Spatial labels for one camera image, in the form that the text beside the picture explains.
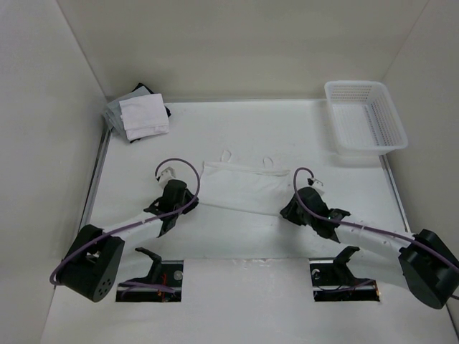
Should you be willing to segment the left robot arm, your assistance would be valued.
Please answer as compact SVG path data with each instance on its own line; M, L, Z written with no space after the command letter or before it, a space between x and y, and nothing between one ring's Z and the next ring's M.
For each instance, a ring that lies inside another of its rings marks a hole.
M87 224L78 232L65 258L52 273L56 285L65 286L92 302L101 301L112 289L126 242L134 244L137 252L153 261L144 261L136 269L137 278L125 285L151 286L161 277L160 256L139 247L153 234L160 238L171 231L182 214L188 214L199 204L183 181L172 179L166 183L161 197L143 210L152 218L131 219L118 229L104 230Z

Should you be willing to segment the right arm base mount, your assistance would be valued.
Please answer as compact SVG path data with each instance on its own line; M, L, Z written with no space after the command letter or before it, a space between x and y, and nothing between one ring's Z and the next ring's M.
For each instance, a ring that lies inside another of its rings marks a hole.
M355 277L347 264L360 248L349 246L334 258L309 261L315 302L379 302L379 290L372 279Z

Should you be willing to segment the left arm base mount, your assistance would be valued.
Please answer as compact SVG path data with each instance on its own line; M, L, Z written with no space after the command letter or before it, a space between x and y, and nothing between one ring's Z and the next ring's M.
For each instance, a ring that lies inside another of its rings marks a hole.
M144 276L133 277L118 284L116 302L181 302L184 280L184 261L163 260L161 256L143 247L135 248L151 263Z

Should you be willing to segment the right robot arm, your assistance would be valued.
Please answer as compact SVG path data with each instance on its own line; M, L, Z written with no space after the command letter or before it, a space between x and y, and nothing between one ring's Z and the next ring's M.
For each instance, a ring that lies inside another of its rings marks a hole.
M327 207L312 187L297 190L281 210L287 221L310 226L317 235L345 249L333 260L334 278L381 280L409 290L424 305L441 309L458 288L458 259L433 231L418 234L372 229L345 220L349 212Z

